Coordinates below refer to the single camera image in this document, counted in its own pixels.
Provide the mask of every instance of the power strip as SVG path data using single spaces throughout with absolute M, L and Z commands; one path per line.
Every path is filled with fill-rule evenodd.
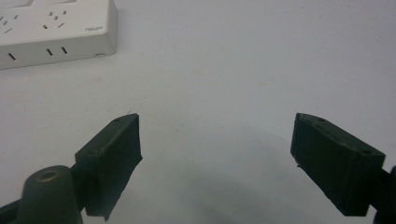
M 115 54 L 113 0 L 0 0 L 0 69 Z

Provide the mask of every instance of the round hole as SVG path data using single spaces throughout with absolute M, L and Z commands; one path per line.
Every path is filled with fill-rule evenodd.
M 55 179 L 56 176 L 58 175 L 58 173 L 59 172 L 57 172 L 57 171 L 47 171 L 46 173 L 40 175 L 37 178 L 37 181 L 38 182 L 49 182 L 49 181 Z

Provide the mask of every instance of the socket hole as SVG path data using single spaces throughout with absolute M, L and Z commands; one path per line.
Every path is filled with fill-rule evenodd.
M 64 54 L 67 54 L 67 50 L 64 47 L 62 47 L 62 50 L 64 51 Z
M 11 53 L 9 53 L 8 56 L 12 59 L 12 61 L 17 61 L 17 59 Z
M 53 56 L 53 53 L 50 51 L 50 49 L 47 49 L 47 52 L 49 53 L 49 56 Z

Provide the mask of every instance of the white surface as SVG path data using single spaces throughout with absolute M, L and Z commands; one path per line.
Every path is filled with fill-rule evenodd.
M 0 6 L 0 69 L 115 54 L 118 13 L 113 0 L 71 2 Z
M 116 55 L 0 71 L 1 204 L 132 112 L 144 159 L 108 223 L 372 223 L 343 217 L 290 141 L 309 113 L 396 164 L 394 1 L 116 5 Z

